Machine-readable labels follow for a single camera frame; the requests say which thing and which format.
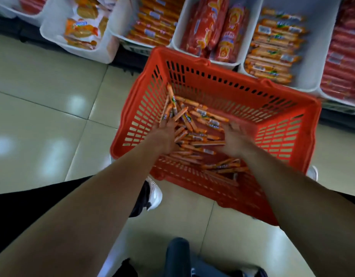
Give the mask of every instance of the left hand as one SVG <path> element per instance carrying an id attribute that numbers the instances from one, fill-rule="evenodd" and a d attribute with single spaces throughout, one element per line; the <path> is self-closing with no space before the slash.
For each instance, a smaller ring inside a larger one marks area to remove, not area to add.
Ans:
<path id="1" fill-rule="evenodd" d="M 162 120 L 161 124 L 155 123 L 151 132 L 146 136 L 145 142 L 155 147 L 159 154 L 169 154 L 175 148 L 175 122 Z"/>

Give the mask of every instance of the black pants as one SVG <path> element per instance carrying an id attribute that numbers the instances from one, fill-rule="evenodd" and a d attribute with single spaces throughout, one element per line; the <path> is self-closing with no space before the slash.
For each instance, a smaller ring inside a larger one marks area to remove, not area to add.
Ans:
<path id="1" fill-rule="evenodd" d="M 0 194 L 0 252 L 90 177 L 92 176 L 28 191 Z M 149 184 L 145 181 L 129 218 L 138 216 L 143 207 L 148 207 L 150 192 Z"/>

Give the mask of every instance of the person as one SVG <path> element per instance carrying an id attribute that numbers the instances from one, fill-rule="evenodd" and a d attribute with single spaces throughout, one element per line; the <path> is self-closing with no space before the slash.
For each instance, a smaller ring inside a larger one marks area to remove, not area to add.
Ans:
<path id="1" fill-rule="evenodd" d="M 0 276 L 97 276 L 153 164 L 175 149 L 174 128 L 172 121 L 154 125 L 35 221 L 0 253 Z M 224 129 L 219 149 L 247 163 L 313 273 L 355 276 L 355 205 L 258 148 L 239 125 Z"/>

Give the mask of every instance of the red shopping basket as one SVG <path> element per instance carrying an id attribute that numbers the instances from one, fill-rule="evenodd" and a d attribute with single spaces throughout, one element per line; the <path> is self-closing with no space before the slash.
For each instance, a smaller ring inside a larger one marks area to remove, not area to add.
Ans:
<path id="1" fill-rule="evenodd" d="M 245 123 L 259 147 L 295 169 L 307 171 L 321 111 L 316 98 L 163 47 L 153 49 L 143 73 L 129 93 L 111 146 L 112 157 L 119 158 L 138 145 L 152 124 L 160 120 L 168 82 L 175 95 Z M 222 207 L 278 224 L 251 173 L 239 173 L 235 186 L 203 173 L 199 167 L 185 166 L 161 156 L 151 175 L 211 198 Z"/>

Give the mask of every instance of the plastic storage bin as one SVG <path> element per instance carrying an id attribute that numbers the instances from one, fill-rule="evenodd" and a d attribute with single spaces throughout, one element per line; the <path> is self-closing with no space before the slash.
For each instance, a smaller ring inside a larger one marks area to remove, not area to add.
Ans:
<path id="1" fill-rule="evenodd" d="M 112 14 L 110 15 L 109 27 L 111 33 L 119 38 L 121 45 L 126 50 L 149 56 L 154 46 L 139 43 L 125 37 L 138 19 L 138 8 L 139 0 L 118 0 Z"/>
<path id="2" fill-rule="evenodd" d="M 172 41 L 171 41 L 173 49 L 183 52 L 185 54 L 189 54 L 194 57 L 198 57 L 198 56 L 195 56 L 195 55 L 192 55 L 188 52 L 180 50 L 180 44 L 181 44 L 181 40 L 182 40 L 182 37 L 183 37 L 185 29 L 186 29 L 186 25 L 189 21 L 189 16 L 190 16 L 190 11 L 192 9 L 192 6 L 195 3 L 197 3 L 198 1 L 199 0 L 186 0 L 185 1 L 186 7 L 180 15 L 180 21 L 176 27 L 174 37 L 172 38 Z M 230 0 L 229 7 L 233 4 L 235 4 L 237 1 L 240 1 L 240 0 Z M 245 35 L 243 38 L 241 50 L 248 51 L 248 49 L 249 49 L 250 40 L 252 39 L 254 29 L 256 28 L 256 24 L 257 24 L 257 20 L 258 20 L 259 14 L 260 14 L 262 2 L 263 2 L 263 0 L 246 0 L 245 5 L 250 10 L 250 15 L 249 15 L 248 26 L 247 26 L 247 29 L 246 29 L 246 32 L 245 32 Z M 245 58 L 242 59 L 240 54 L 242 54 L 242 52 L 239 52 L 238 59 L 235 63 L 225 63 L 225 62 L 219 62 L 219 61 L 215 61 L 215 60 L 211 60 L 211 62 L 213 62 L 217 65 L 221 65 L 222 67 L 224 67 L 226 69 L 232 70 L 235 66 L 244 62 Z"/>
<path id="3" fill-rule="evenodd" d="M 105 64 L 111 63 L 119 48 L 119 41 L 111 35 L 109 24 L 101 42 L 94 50 L 86 50 L 67 44 L 62 36 L 65 32 L 67 18 L 73 15 L 71 0 L 54 0 L 48 10 L 46 19 L 40 27 L 42 37 L 56 43 L 72 54 Z"/>
<path id="4" fill-rule="evenodd" d="M 295 75 L 291 88 L 302 92 L 317 94 L 317 88 L 321 83 L 323 67 L 327 51 L 331 42 L 331 36 L 341 0 L 263 0 L 262 7 L 273 8 L 286 13 L 303 15 L 306 17 L 301 26 L 309 30 L 309 34 L 303 36 L 307 42 L 299 50 L 303 58 L 295 63 L 291 69 Z M 241 67 L 239 72 L 250 76 L 244 70 L 244 61 L 252 37 L 245 37 L 242 49 L 239 53 Z"/>
<path id="5" fill-rule="evenodd" d="M 8 18 L 14 18 L 17 16 L 27 23 L 40 27 L 46 17 L 52 1 L 53 0 L 47 0 L 40 13 L 31 15 L 13 9 L 13 7 L 20 7 L 18 0 L 0 0 L 0 13 Z"/>
<path id="6" fill-rule="evenodd" d="M 218 114 L 245 125 L 256 144 L 290 166 L 307 172 L 311 161 L 320 101 L 305 93 L 214 66 L 165 47 L 155 48 L 135 81 L 121 114 L 110 153 L 115 159 L 138 145 L 163 114 L 169 82 L 176 95 L 207 105 Z M 251 173 L 237 183 L 204 174 L 160 156 L 151 175 L 277 225 L 261 188 Z"/>

